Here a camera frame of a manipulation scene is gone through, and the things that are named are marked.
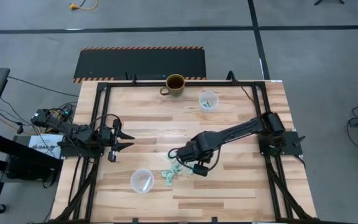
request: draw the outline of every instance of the chair wheel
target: chair wheel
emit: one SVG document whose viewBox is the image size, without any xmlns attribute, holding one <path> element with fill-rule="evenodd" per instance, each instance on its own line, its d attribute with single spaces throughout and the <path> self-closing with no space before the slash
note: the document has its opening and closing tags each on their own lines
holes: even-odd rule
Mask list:
<svg viewBox="0 0 358 224">
<path fill-rule="evenodd" d="M 0 214 L 4 213 L 6 210 L 6 206 L 4 204 L 0 204 Z"/>
</svg>

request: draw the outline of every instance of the wooden tabletop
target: wooden tabletop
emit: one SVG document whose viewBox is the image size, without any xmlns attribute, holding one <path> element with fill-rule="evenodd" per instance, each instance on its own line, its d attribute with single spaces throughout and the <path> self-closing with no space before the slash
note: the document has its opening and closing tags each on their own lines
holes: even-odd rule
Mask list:
<svg viewBox="0 0 358 224">
<path fill-rule="evenodd" d="M 97 83 L 83 82 L 75 123 L 90 122 Z M 287 129 L 294 128 L 283 83 L 266 81 L 266 87 L 271 110 L 278 113 Z M 251 89 L 244 88 L 252 96 Z M 219 106 L 212 113 L 202 113 L 199 108 L 198 95 L 206 90 L 219 95 Z M 101 111 L 103 95 L 99 105 Z M 220 131 L 255 117 L 254 106 L 240 87 L 186 87 L 178 98 L 160 95 L 159 87 L 113 87 L 108 113 L 118 115 L 123 121 L 122 131 L 136 140 L 117 154 L 117 162 L 109 162 L 107 153 L 101 158 L 92 222 L 131 222 L 132 218 L 140 222 L 210 222 L 211 217 L 228 222 L 274 220 L 256 135 L 225 144 L 218 165 L 207 177 L 176 175 L 173 187 L 169 187 L 161 176 L 162 170 L 172 167 L 166 158 L 170 149 L 183 146 L 202 131 Z M 112 120 L 108 117 L 106 124 L 111 125 Z M 52 218 L 67 205 L 76 160 L 69 158 L 63 164 Z M 282 156 L 282 160 L 289 191 L 315 217 L 303 164 L 293 156 Z M 154 174 L 154 186 L 146 194 L 131 189 L 130 178 L 137 169 L 149 169 Z M 277 191 L 284 217 L 282 195 Z M 86 192 L 80 217 L 84 217 L 87 198 Z"/>
</svg>

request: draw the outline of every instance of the plastic cup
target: plastic cup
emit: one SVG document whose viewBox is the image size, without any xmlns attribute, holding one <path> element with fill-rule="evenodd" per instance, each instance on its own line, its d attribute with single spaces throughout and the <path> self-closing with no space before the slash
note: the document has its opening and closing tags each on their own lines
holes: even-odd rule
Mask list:
<svg viewBox="0 0 358 224">
<path fill-rule="evenodd" d="M 200 94 L 198 98 L 200 108 L 204 112 L 212 112 L 219 105 L 219 97 L 212 91 L 205 91 Z"/>
<path fill-rule="evenodd" d="M 151 171 L 140 169 L 135 171 L 131 177 L 131 187 L 135 192 L 146 194 L 154 184 L 154 176 Z"/>
</svg>

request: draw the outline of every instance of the white paper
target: white paper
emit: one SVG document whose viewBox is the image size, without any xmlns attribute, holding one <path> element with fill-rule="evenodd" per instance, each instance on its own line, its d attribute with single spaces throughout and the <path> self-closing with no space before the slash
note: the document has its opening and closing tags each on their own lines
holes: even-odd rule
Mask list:
<svg viewBox="0 0 358 224">
<path fill-rule="evenodd" d="M 58 134 L 41 134 L 41 136 L 42 139 L 40 136 L 31 136 L 29 147 L 48 156 L 52 156 L 56 159 L 59 159 L 60 146 L 57 145 L 57 142 L 62 141 L 63 136 Z"/>
</svg>

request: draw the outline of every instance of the orange and black striped edge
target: orange and black striped edge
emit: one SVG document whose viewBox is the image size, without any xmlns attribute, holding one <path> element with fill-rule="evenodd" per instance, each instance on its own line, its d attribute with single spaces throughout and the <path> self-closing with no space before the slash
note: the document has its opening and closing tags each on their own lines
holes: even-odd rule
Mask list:
<svg viewBox="0 0 358 224">
<path fill-rule="evenodd" d="M 74 78 L 73 83 L 81 83 L 83 81 L 111 81 L 114 80 L 114 77 L 106 77 L 106 78 Z M 185 80 L 206 80 L 205 77 L 185 77 Z"/>
<path fill-rule="evenodd" d="M 151 50 L 151 49 L 204 49 L 197 46 L 172 46 L 172 47 L 83 47 L 81 50 Z"/>
</svg>

